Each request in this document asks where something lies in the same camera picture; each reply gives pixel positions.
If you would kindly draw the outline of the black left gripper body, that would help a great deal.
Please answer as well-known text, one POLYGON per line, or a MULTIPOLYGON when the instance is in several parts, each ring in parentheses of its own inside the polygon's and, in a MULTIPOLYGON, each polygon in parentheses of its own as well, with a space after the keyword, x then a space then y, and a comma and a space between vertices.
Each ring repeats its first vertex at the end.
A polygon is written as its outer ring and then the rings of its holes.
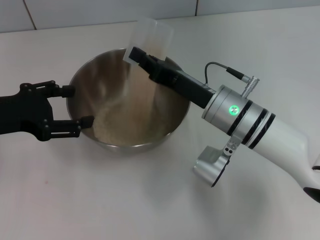
POLYGON ((48 98, 53 96, 54 83, 22 83, 19 92, 0 98, 0 133, 26 132, 37 140, 51 139, 53 109, 48 98))

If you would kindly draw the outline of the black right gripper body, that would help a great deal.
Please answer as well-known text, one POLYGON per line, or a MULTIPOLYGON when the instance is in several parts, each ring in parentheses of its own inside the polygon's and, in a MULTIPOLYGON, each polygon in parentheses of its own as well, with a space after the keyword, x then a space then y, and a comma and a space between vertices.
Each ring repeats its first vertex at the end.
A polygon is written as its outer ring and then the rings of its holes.
POLYGON ((149 78, 157 84, 166 86, 188 101, 205 108, 216 93, 214 90, 162 60, 151 61, 149 78))

